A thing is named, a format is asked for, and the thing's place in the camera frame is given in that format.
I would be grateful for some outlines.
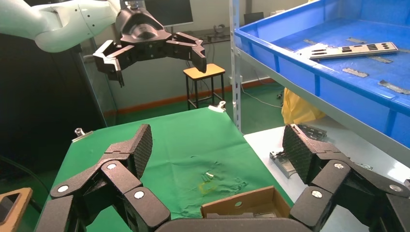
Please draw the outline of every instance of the white table surface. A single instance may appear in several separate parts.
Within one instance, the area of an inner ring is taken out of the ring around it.
[[[408,167],[397,162],[333,119],[325,117],[307,124],[327,131],[327,142],[333,143],[341,152],[350,157],[353,162],[369,165],[373,167],[374,172],[399,183],[410,179],[410,169]],[[268,168],[272,176],[292,201],[295,202],[307,185],[303,184],[298,174],[293,174],[287,179],[269,158],[270,152],[282,150],[284,129],[285,127],[279,127],[264,130],[247,134],[244,138]],[[321,231],[368,232],[368,227],[361,224],[347,209],[337,206]]]

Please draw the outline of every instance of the shelf post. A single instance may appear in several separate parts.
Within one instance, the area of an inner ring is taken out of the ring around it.
[[[239,52],[236,48],[235,29],[239,28],[239,0],[229,0],[229,18],[231,31],[231,70],[232,70],[232,103],[234,123],[241,131],[241,73]]]

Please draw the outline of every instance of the cardboard box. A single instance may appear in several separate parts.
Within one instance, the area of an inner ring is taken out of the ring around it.
[[[256,218],[288,218],[291,208],[278,190],[273,187],[260,188],[202,205],[203,218],[208,214],[242,215],[253,213]]]

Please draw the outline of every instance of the green floor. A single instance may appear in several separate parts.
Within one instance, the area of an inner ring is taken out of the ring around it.
[[[276,95],[283,90],[283,87],[278,84],[267,84],[258,87],[248,88],[245,91],[252,96],[267,102],[272,105],[280,105],[280,100],[276,99]],[[228,115],[233,118],[232,109],[232,92],[225,94],[226,98],[226,111]],[[253,99],[242,93],[242,132],[244,134],[253,133],[257,131],[263,131],[275,127],[284,126],[283,118],[280,108],[274,108],[272,106],[263,104],[256,99]],[[203,102],[202,107],[207,107],[209,102]],[[154,109],[148,109],[144,111],[118,115],[117,124],[123,124],[133,121],[138,121],[146,118],[152,118],[162,115],[174,114],[187,110],[187,103],[178,102]],[[57,171],[50,171],[46,173],[40,173],[38,176],[42,181],[51,188],[54,178],[57,175]],[[47,198],[45,189],[33,178],[27,176],[11,182],[0,181],[0,193],[8,192],[14,189],[31,187],[33,189],[33,198],[39,205],[44,205]],[[33,231],[38,220],[39,214],[34,211],[32,207],[28,207],[26,214],[20,224],[19,232]]]
[[[250,95],[271,105],[278,106],[280,106],[280,100],[276,99],[276,95],[279,94],[282,90],[283,87],[279,86],[276,83],[245,89],[245,91]],[[232,92],[225,93],[225,100],[227,102],[226,112],[233,119]],[[200,107],[208,107],[209,104],[210,102],[203,102],[202,105],[200,105]],[[284,126],[280,108],[274,108],[272,106],[263,104],[257,101],[256,99],[253,99],[243,93],[241,95],[241,104],[242,133],[249,134],[253,132],[263,131],[266,129]],[[188,106],[185,101],[173,103],[157,107],[154,109],[118,115],[117,124],[134,122],[162,115],[174,114],[186,110],[188,110]]]

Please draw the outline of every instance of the white robotic arm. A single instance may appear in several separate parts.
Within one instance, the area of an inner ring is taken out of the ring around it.
[[[46,52],[61,52],[113,24],[119,0],[71,0],[30,7],[24,0],[2,0],[0,33],[32,39]]]

